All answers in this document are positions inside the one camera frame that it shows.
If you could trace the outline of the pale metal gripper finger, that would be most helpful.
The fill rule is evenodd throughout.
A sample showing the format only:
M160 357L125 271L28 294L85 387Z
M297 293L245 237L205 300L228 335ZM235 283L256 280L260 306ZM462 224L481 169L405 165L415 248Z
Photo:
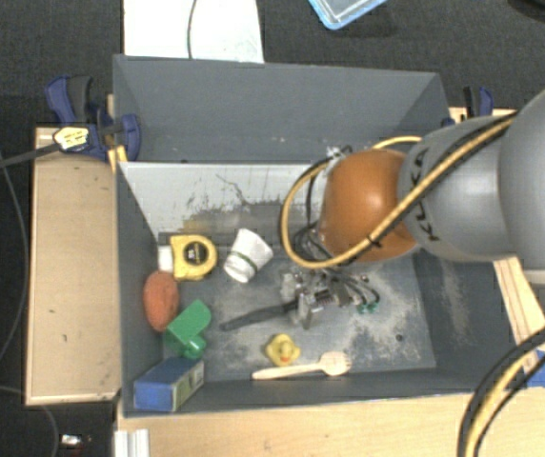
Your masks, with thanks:
M300 285L301 275L298 273L286 272L281 276L280 297L284 304L296 301Z
M304 329L309 329L313 322L313 317L321 311L323 307L313 294L301 294L299 296L299 322Z

